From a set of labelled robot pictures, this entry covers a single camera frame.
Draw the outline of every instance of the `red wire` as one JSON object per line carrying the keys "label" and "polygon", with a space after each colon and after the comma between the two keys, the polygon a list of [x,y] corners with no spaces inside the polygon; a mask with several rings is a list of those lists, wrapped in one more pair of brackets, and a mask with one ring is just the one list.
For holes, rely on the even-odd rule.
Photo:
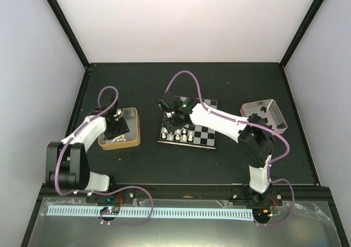
{"label": "red wire", "polygon": [[122,194],[117,194],[117,196],[120,196],[120,207],[122,206],[122,203],[124,201],[123,195]]}
{"label": "red wire", "polygon": [[275,206],[278,207],[278,209],[280,209],[280,211],[282,211],[281,208],[279,207],[279,205],[274,201],[274,199],[273,199],[271,196],[269,196],[269,199],[273,202],[273,204],[274,204]]}

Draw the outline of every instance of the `white wall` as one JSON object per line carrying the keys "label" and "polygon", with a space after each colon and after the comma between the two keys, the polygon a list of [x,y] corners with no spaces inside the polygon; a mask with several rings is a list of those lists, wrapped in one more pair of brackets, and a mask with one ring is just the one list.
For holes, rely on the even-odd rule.
{"label": "white wall", "polygon": [[46,0],[0,0],[0,245],[20,246],[83,67]]}
{"label": "white wall", "polygon": [[279,62],[313,0],[58,0],[90,62]]}
{"label": "white wall", "polygon": [[286,71],[319,177],[351,242],[351,0],[324,1]]}

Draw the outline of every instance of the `black metal frame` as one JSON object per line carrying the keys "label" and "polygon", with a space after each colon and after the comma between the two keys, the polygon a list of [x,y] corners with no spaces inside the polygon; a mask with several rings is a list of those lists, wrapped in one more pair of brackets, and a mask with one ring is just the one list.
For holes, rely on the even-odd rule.
{"label": "black metal frame", "polygon": [[280,65],[284,68],[287,63],[289,62],[291,56],[293,55],[294,51],[296,50],[298,44],[300,43],[302,37],[304,36],[307,28],[311,24],[314,16],[317,14],[319,8],[321,7],[324,0],[313,0],[311,6],[309,7],[305,17],[300,24],[295,36],[293,37],[289,47],[287,48],[283,58],[280,61]]}
{"label": "black metal frame", "polygon": [[87,68],[89,66],[89,61],[86,58],[83,49],[81,48],[75,34],[73,33],[73,30],[70,26],[70,24],[68,23],[63,11],[61,10],[61,7],[58,3],[57,0],[47,0],[51,9],[53,10],[57,20],[60,22],[60,25],[62,27],[62,29],[64,30],[65,34],[67,35],[67,38],[70,40],[74,50],[76,51],[79,59],[82,62],[82,65]]}
{"label": "black metal frame", "polygon": [[[86,89],[87,89],[87,85],[90,79],[90,74],[92,72],[92,70],[89,68],[90,67],[90,63],[87,60],[82,48],[79,45],[79,42],[77,40],[77,38],[75,37],[73,30],[71,29],[64,13],[62,12],[57,0],[47,0],[50,7],[52,8],[54,14],[56,15],[57,19],[59,20],[63,30],[65,31],[69,41],[71,42],[74,50],[76,51],[79,59],[81,60],[83,66],[85,67],[85,73],[82,79],[82,83],[77,95],[77,99],[72,111],[72,116],[70,118],[68,127],[67,127],[67,132],[66,135],[70,134],[71,132],[73,132],[74,127],[76,125],[77,122],[77,118],[78,118],[78,114],[79,111],[81,109],[81,105],[82,105],[82,101],[84,98],[84,95],[86,93]],[[291,58],[291,56],[293,55],[295,49],[297,48],[299,42],[301,41],[303,35],[305,34],[308,26],[310,25],[310,23],[312,22],[315,14],[317,13],[318,9],[320,8],[322,2],[324,0],[314,0],[312,5],[310,6],[305,18],[303,19],[298,31],[296,32],[292,42],[290,43],[284,57],[282,58],[281,62],[280,62],[280,66],[281,66],[281,72],[283,73],[285,79],[286,79],[286,75],[285,75],[285,71],[284,68],[286,66],[286,64],[288,63],[289,59]],[[289,89],[289,94],[290,94],[290,98],[293,101],[293,97]],[[295,111],[295,116],[298,119],[298,124],[300,127],[300,130],[302,131],[302,136],[303,136],[303,141],[305,142],[305,145],[308,147],[307,145],[307,141],[306,138],[303,134],[303,130],[302,130],[302,125],[301,125],[301,121],[299,119],[298,113],[297,113],[297,109],[296,109],[296,105],[293,102],[293,106],[294,106],[294,111]],[[296,200],[305,200],[305,201],[327,201],[329,204],[329,208],[330,211],[332,213],[332,218],[334,220],[334,223],[336,225],[337,228],[337,232],[338,232],[338,236],[340,238],[340,241],[342,243],[342,246],[349,246],[345,231],[342,227],[341,224],[341,220],[338,214],[338,211],[336,209],[332,194],[330,192],[330,189],[327,187],[320,187],[319,186],[319,178],[312,160],[312,156],[309,153],[309,158],[310,158],[310,164],[312,166],[311,172],[315,177],[315,180],[317,181],[317,183],[315,184],[316,186],[294,186],[294,192],[295,192],[295,199]],[[250,206],[250,202],[246,201],[246,200],[242,200],[241,199],[241,193],[242,191],[246,190],[246,185],[238,185],[238,186],[166,186],[166,185],[159,185],[159,186],[143,186],[145,189],[147,189],[151,195],[154,198],[183,198],[184,196],[188,196],[194,199],[223,199],[223,200],[232,200],[234,202],[234,204],[237,205],[246,205],[246,206]],[[135,191],[135,196],[138,198],[143,198],[145,197],[145,195],[143,194],[138,194],[138,191]],[[281,186],[281,185],[273,185],[271,188],[271,193],[272,194],[277,194],[279,193],[282,196],[282,199],[285,200],[291,200],[291,192],[290,189],[287,186]],[[39,212],[40,206],[42,204],[42,200],[44,197],[57,197],[56,192],[51,189],[51,188],[47,188],[45,186],[45,184],[43,184],[42,189],[39,193],[39,196],[37,198],[37,201],[35,203],[34,206],[34,210],[32,213],[32,216],[30,218],[24,239],[22,241],[22,245],[21,246],[27,246],[30,240],[30,236],[31,233],[33,231],[34,225],[35,225],[35,221],[36,221],[36,217],[37,214]]]}

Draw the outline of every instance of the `open tin box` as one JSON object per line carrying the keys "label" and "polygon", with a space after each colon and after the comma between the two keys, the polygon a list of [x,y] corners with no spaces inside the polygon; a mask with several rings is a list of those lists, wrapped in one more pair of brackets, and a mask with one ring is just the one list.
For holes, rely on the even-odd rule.
{"label": "open tin box", "polygon": [[287,129],[285,119],[273,99],[243,104],[240,114],[242,117],[257,114],[265,120],[267,126],[271,126],[271,129],[278,134],[282,134]]}
{"label": "open tin box", "polygon": [[129,132],[111,140],[106,140],[105,135],[101,134],[98,138],[98,142],[103,150],[135,147],[140,144],[139,115],[137,109],[131,107],[117,110],[116,116],[117,115],[120,115],[126,120]]}

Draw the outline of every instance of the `gray wall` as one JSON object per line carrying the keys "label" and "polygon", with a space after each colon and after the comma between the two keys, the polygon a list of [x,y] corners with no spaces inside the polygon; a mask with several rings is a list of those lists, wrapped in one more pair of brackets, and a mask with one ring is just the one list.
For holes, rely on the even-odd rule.
{"label": "gray wall", "polygon": [[331,187],[350,241],[351,0],[325,0],[286,72],[319,177]]}
{"label": "gray wall", "polygon": [[0,241],[20,246],[83,76],[46,0],[0,0]]}

